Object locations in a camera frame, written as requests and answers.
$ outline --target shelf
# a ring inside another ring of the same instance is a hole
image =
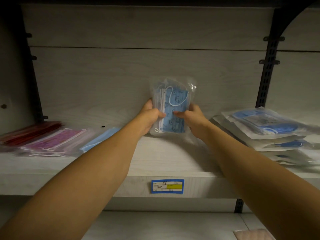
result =
[[[0,154],[0,195],[33,195],[74,157],[17,157]],[[288,170],[320,188],[320,167]],[[150,194],[151,180],[185,179],[184,194]],[[139,141],[128,177],[115,197],[237,198],[204,144],[195,137]]]

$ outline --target person's right arm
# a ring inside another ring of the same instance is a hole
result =
[[[211,149],[235,191],[277,240],[320,239],[320,190],[223,132],[197,105],[174,114]]]

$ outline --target person's left arm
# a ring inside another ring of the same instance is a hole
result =
[[[120,131],[46,183],[0,229],[0,239],[81,239],[126,178],[140,137],[164,116],[148,100]]]

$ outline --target hand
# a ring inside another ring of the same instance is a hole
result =
[[[133,119],[133,122],[137,122],[137,126],[141,129],[141,136],[143,136],[148,133],[158,118],[164,118],[165,116],[165,113],[160,112],[156,108],[152,108],[152,100],[149,99]]]
[[[204,140],[207,133],[207,125],[211,123],[203,115],[198,105],[191,103],[189,110],[185,112],[174,111],[173,114],[184,119],[195,137]]]

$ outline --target yellow label section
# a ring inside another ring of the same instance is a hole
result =
[[[182,184],[167,184],[167,189],[182,189]]]

